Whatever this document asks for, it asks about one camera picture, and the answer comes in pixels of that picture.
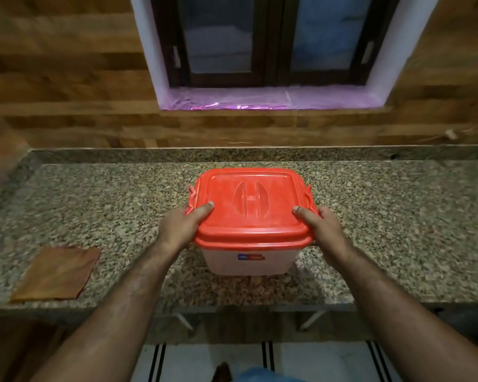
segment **forearm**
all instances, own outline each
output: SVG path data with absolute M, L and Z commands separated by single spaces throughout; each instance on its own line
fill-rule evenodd
M 127 381 L 154 312 L 170 255 L 153 246 L 34 376 L 35 382 Z
M 359 313 L 407 381 L 478 381 L 478 347 L 427 311 L 361 251 L 337 268 Z

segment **window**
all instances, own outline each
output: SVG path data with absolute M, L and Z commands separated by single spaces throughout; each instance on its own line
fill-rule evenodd
M 366 83 L 399 0 L 151 0 L 170 85 Z

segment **dark brown window frame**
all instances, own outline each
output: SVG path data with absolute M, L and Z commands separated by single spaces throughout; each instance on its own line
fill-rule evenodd
M 299 0 L 255 0 L 251 72 L 197 74 L 190 70 L 177 0 L 151 0 L 170 87 L 197 88 L 365 85 L 399 1 L 372 0 L 348 70 L 291 72 Z M 369 61 L 361 64 L 370 42 Z

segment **container lid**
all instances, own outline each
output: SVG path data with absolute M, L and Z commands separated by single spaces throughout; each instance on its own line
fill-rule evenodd
M 317 213 L 311 186 L 282 168 L 223 168 L 202 174 L 187 212 L 209 201 L 214 211 L 200 224 L 195 243 L 208 250 L 292 250 L 310 244 L 310 229 L 294 206 Z

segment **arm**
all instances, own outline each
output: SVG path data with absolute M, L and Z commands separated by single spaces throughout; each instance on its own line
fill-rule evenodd
M 325 260 L 345 279 L 359 313 L 411 382 L 478 382 L 478 347 L 427 311 L 345 237 L 336 215 L 294 208 L 314 231 Z
M 34 375 L 34 382 L 126 382 L 131 378 L 168 269 L 212 211 L 170 211 L 147 248 L 94 313 Z

